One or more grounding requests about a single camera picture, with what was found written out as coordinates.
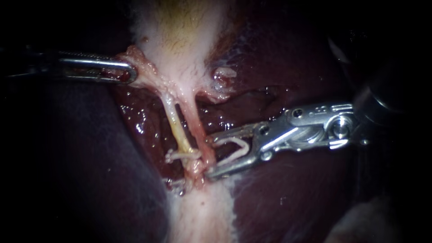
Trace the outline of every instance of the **clip jaw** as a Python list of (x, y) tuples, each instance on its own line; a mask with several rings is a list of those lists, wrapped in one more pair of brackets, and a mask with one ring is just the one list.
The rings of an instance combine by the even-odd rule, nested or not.
[(357, 126), (351, 103), (322, 103), (285, 110), (272, 122), (259, 122), (215, 133), (219, 139), (252, 137), (248, 154), (205, 172), (211, 180), (226, 178), (271, 160), (276, 152), (303, 151), (317, 147), (342, 148), (349, 144), (350, 135)]

